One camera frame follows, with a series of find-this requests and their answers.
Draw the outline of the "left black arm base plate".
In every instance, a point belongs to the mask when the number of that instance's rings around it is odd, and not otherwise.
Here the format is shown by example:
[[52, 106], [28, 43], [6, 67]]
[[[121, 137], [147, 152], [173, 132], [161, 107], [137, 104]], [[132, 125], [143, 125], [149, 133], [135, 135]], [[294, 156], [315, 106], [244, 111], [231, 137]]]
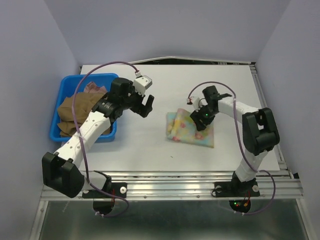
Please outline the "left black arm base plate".
[[128, 184], [126, 182], [111, 182], [102, 190], [89, 189], [82, 192], [83, 199], [110, 199], [111, 195], [125, 199], [127, 197]]

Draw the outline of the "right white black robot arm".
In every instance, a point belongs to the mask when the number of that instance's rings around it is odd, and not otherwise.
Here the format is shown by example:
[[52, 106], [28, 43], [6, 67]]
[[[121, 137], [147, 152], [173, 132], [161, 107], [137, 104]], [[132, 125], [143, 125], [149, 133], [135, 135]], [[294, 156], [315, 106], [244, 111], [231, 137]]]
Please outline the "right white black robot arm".
[[256, 108], [237, 101], [230, 87], [229, 93], [221, 94], [214, 81], [208, 85], [202, 90], [206, 104], [199, 97], [188, 95], [187, 104], [194, 108], [190, 117], [198, 131], [205, 130], [217, 114], [234, 119], [242, 160], [233, 173], [230, 189], [233, 194], [242, 195], [253, 184], [264, 157], [280, 142], [277, 124], [270, 108]]

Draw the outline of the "floral pastel skirt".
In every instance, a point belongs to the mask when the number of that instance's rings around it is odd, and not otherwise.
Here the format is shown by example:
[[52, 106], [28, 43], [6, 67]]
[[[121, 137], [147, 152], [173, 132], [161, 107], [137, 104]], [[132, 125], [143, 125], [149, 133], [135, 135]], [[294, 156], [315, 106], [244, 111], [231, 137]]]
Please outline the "floral pastel skirt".
[[179, 108], [166, 114], [165, 135], [168, 140], [214, 148], [214, 127], [211, 123], [205, 130], [198, 131], [190, 112]]

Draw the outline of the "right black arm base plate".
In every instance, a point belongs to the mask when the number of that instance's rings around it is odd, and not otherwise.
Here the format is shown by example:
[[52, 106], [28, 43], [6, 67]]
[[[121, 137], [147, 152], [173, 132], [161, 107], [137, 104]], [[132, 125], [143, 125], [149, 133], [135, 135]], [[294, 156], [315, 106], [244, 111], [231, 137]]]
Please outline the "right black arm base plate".
[[215, 198], [239, 199], [242, 197], [259, 197], [260, 191], [256, 181], [238, 183], [218, 181], [214, 183], [211, 195]]

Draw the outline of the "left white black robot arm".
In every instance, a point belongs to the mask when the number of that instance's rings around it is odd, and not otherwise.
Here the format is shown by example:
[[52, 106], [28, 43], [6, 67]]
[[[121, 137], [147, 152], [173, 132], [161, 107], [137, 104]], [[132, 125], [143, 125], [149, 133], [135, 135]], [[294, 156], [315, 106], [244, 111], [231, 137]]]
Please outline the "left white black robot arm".
[[90, 189], [90, 173], [79, 169], [87, 162], [85, 152], [89, 151], [103, 132], [113, 126], [125, 110], [145, 118], [152, 111], [154, 96], [149, 95], [145, 104], [146, 90], [153, 84], [146, 75], [134, 81], [117, 77], [110, 90], [92, 107], [88, 117], [76, 133], [54, 153], [42, 157], [44, 185], [69, 197], [76, 197], [81, 191]]

